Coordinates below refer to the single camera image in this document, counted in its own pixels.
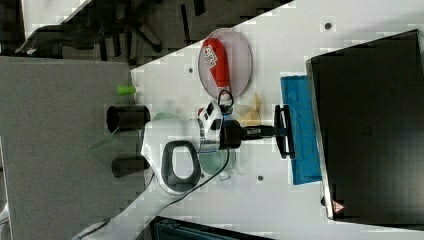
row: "blue cloth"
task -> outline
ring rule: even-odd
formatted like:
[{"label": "blue cloth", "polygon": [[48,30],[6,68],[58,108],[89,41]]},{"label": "blue cloth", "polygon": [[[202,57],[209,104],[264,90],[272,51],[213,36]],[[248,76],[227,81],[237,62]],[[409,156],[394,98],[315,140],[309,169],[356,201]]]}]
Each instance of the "blue cloth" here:
[{"label": "blue cloth", "polygon": [[283,102],[289,105],[295,159],[292,159],[293,184],[321,181],[317,138],[309,82],[306,76],[281,78]]}]

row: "green cap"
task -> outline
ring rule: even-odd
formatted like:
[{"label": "green cap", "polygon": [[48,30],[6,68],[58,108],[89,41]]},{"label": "green cap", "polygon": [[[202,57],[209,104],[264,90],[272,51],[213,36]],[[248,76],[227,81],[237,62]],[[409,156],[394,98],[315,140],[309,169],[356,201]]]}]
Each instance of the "green cap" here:
[{"label": "green cap", "polygon": [[134,94],[136,92],[133,86],[118,86],[118,95]]}]

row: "white tabletop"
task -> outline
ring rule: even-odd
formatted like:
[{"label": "white tabletop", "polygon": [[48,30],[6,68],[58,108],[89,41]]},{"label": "white tabletop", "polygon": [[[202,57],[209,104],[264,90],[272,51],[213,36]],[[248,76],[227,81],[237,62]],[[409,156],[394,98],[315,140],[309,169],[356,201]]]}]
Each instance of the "white tabletop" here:
[{"label": "white tabletop", "polygon": [[[333,24],[329,31],[326,22]],[[296,0],[233,28],[246,36],[253,57],[251,84],[236,101],[249,104],[257,92],[262,124],[270,125],[273,106],[282,103],[281,76],[306,74],[313,56],[416,28],[424,30],[422,0]],[[201,44],[134,69],[133,84],[142,88],[136,102],[153,114],[195,117],[209,100],[197,72]],[[320,189],[320,183],[293,186],[290,161],[281,159],[275,140],[258,140],[242,144],[230,180],[212,181],[161,215],[273,239],[424,238],[423,232],[329,221]]]},{"label": "white tabletop", "polygon": [[25,38],[37,28],[69,20],[91,0],[22,0]]}]

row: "red warning label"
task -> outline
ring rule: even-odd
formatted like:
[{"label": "red warning label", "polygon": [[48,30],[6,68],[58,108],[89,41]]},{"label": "red warning label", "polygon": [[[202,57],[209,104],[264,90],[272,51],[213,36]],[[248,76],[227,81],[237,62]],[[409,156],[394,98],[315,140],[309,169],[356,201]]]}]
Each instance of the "red warning label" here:
[{"label": "red warning label", "polygon": [[335,213],[339,213],[343,209],[345,209],[345,206],[341,205],[340,203],[333,200],[333,209]]}]

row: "black chair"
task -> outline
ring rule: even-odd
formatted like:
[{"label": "black chair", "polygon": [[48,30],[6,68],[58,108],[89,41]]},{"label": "black chair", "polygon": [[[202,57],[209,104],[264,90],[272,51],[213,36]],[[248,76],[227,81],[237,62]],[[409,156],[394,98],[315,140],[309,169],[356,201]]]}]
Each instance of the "black chair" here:
[{"label": "black chair", "polygon": [[161,3],[162,0],[144,0],[134,11],[131,11],[131,0],[124,0],[125,17],[117,19],[116,0],[93,0],[70,21],[60,25],[50,25],[38,28],[28,40],[16,50],[16,53],[30,53],[50,49],[54,46],[73,47],[78,50],[93,49],[100,44],[102,60],[106,60],[104,40],[114,39],[115,56],[120,55],[119,34],[127,33],[127,61],[130,61],[132,33],[141,37],[155,52],[162,50],[162,43],[154,43],[140,28],[139,21],[151,2]]}]

